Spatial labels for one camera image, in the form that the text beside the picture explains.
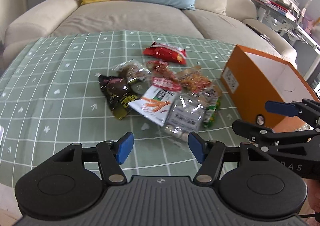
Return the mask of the remote on sofa arm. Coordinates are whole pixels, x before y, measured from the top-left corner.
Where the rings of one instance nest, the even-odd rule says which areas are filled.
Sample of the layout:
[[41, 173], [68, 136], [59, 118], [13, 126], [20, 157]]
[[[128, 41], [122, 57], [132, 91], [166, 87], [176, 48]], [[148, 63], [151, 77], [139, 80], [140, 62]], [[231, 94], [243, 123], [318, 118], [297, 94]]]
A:
[[260, 37], [262, 37], [264, 40], [266, 40], [266, 41], [270, 41], [270, 38], [267, 36], [267, 35], [265, 35], [265, 34], [263, 34], [262, 32], [260, 32], [259, 30], [257, 30], [257, 28], [254, 28], [254, 27], [252, 27], [252, 26], [250, 26], [249, 24], [246, 24], [246, 26], [248, 27], [248, 28], [250, 28], [251, 30], [253, 30], [257, 35], [259, 35]]

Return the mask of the person's right hand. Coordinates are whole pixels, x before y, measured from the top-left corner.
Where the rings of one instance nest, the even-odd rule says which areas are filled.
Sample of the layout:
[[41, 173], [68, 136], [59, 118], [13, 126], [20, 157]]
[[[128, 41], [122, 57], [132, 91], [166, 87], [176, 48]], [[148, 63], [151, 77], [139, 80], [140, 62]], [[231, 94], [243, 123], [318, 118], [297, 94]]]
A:
[[308, 186], [308, 201], [310, 208], [315, 212], [320, 212], [320, 183], [318, 180], [306, 179]]

